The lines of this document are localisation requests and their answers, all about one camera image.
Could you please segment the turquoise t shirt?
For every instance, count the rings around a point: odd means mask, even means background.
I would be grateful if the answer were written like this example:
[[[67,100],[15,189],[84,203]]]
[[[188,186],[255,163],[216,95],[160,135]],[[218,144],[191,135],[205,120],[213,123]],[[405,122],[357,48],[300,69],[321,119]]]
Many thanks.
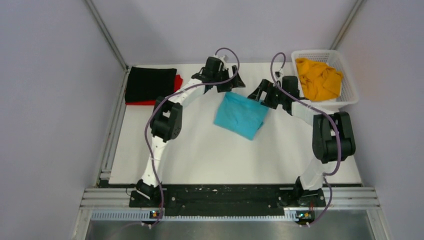
[[[213,124],[250,141],[263,126],[269,108],[243,95],[227,92],[219,105]]]

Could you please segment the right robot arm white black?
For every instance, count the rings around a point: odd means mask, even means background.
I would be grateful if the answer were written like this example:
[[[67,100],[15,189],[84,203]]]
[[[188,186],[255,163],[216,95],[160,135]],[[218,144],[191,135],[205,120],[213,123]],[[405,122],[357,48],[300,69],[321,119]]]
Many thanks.
[[[345,111],[330,113],[308,104],[307,99],[300,96],[297,84],[295,76],[283,76],[275,82],[262,79],[248,96],[264,107],[281,106],[290,116],[312,126],[314,158],[297,177],[291,193],[281,198],[283,206],[307,206],[313,199],[320,200],[319,191],[327,177],[335,175],[341,163],[356,151],[350,115]]]

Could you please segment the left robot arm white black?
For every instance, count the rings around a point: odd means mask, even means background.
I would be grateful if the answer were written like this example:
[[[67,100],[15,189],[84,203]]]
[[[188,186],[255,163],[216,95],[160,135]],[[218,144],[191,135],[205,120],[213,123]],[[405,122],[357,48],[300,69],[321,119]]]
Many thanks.
[[[148,149],[148,160],[135,191],[149,207],[165,206],[165,193],[161,180],[163,153],[171,140],[176,139],[183,124],[183,110],[198,97],[216,88],[217,92],[230,92],[244,88],[240,74],[240,62],[229,65],[226,55],[213,55],[205,65],[194,73],[187,83],[175,93],[156,100],[152,115],[144,128],[144,140]]]

